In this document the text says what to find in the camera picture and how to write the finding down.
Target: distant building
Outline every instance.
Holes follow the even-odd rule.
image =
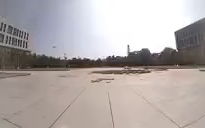
[[[127,45],[127,56],[130,56],[130,55],[138,55],[140,54],[141,51],[132,51],[130,50],[130,45]]]
[[[25,65],[30,53],[29,33],[0,17],[0,68],[19,68]]]
[[[180,60],[186,64],[205,64],[205,18],[175,32]]]

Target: window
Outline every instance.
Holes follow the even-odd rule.
[[[181,46],[180,46],[180,43],[181,43],[181,41],[179,41],[179,43],[178,43],[178,48],[180,48]]]
[[[197,36],[194,37],[195,44],[198,44]]]
[[[19,37],[19,32],[20,32],[20,30],[17,29],[17,31],[16,31],[16,36],[17,36],[17,37]]]
[[[9,44],[11,44],[11,40],[12,40],[12,38],[11,38],[11,36],[9,37]]]
[[[185,38],[186,37],[186,33],[185,32],[183,32],[183,38]]]
[[[29,34],[27,33],[27,40],[28,40],[28,38],[29,38]]]
[[[182,47],[184,47],[185,46],[185,40],[182,40]]]
[[[187,39],[184,40],[184,47],[187,47]]]
[[[184,40],[181,40],[181,48],[183,48]]]
[[[24,37],[23,38],[26,39],[26,32],[24,32]]]
[[[22,40],[20,40],[20,47],[22,47]]]
[[[18,46],[18,47],[20,46],[20,40],[17,41],[17,46]]]
[[[204,42],[203,34],[201,33],[201,41]]]
[[[14,30],[13,30],[13,35],[15,36],[16,35],[16,28],[14,28]]]
[[[27,48],[27,42],[26,42],[26,48]]]
[[[190,45],[193,45],[193,44],[194,44],[193,38],[190,37]]]
[[[0,33],[0,43],[3,43],[4,41],[4,34]]]
[[[21,38],[23,38],[23,31],[21,32]]]
[[[179,41],[178,35],[176,35],[176,41],[177,41],[177,42]]]
[[[23,48],[25,48],[25,41],[23,41]]]
[[[2,29],[3,29],[3,23],[1,23],[0,25],[0,31],[2,31]]]
[[[12,45],[13,46],[15,45],[15,38],[14,37],[12,38]]]
[[[3,32],[6,32],[6,24],[4,24]]]
[[[9,25],[7,33],[12,34],[13,33],[13,27]]]
[[[186,47],[186,40],[183,40],[183,47]]]
[[[187,39],[187,47],[190,45],[189,38]]]
[[[201,42],[201,34],[198,34],[198,41]]]
[[[9,37],[8,36],[6,36],[6,44],[8,44],[9,42]]]
[[[15,46],[17,46],[17,41],[18,41],[18,40],[15,38]]]
[[[188,38],[186,39],[185,47],[188,47]]]
[[[19,37],[21,37],[21,31],[19,31]]]
[[[182,48],[183,40],[180,41],[179,47]]]

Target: paved ground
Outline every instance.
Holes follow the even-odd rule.
[[[205,72],[92,70],[0,79],[0,128],[205,128]]]

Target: white building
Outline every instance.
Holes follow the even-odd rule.
[[[175,32],[183,64],[205,64],[205,18]]]
[[[30,53],[29,33],[0,17],[0,68],[22,66],[21,59],[27,53]]]

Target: building facade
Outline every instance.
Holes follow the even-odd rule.
[[[0,17],[0,69],[25,66],[29,53],[29,33]]]
[[[175,32],[182,64],[205,64],[205,18]]]

